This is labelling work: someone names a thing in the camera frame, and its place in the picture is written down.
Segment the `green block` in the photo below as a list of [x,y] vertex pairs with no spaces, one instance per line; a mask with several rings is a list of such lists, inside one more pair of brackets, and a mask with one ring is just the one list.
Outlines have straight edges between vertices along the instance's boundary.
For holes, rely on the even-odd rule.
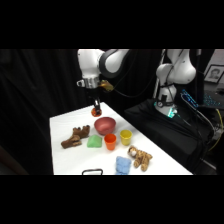
[[89,137],[87,147],[88,148],[101,148],[102,147],[102,138],[97,135],[93,135],[93,136]]

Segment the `orange cup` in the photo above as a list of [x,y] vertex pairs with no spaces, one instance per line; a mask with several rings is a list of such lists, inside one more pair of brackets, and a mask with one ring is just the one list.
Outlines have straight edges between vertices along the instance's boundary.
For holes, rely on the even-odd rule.
[[108,150],[114,150],[116,146],[117,137],[114,134],[108,134],[104,137],[104,141],[106,143]]

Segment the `yellow cup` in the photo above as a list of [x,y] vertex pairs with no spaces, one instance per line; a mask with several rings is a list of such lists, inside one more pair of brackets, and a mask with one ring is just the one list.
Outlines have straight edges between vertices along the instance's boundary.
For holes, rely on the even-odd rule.
[[128,146],[131,144],[131,137],[132,137],[132,132],[129,130],[123,130],[120,133],[121,136],[121,143],[125,146]]

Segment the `black handle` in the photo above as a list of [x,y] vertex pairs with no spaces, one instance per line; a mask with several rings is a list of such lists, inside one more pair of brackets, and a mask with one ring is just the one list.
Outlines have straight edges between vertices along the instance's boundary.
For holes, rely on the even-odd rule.
[[87,173],[87,172],[94,172],[94,171],[101,171],[101,176],[103,175],[103,170],[102,170],[102,169],[84,170],[84,171],[82,172],[82,175],[84,175],[84,173]]

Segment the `green light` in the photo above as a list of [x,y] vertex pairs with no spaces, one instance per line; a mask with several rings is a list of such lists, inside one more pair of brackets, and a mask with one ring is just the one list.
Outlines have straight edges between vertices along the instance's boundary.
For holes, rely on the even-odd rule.
[[175,115],[175,114],[173,113],[173,109],[171,108],[171,109],[170,109],[170,112],[169,112],[169,114],[168,114],[168,117],[173,118],[174,115]]

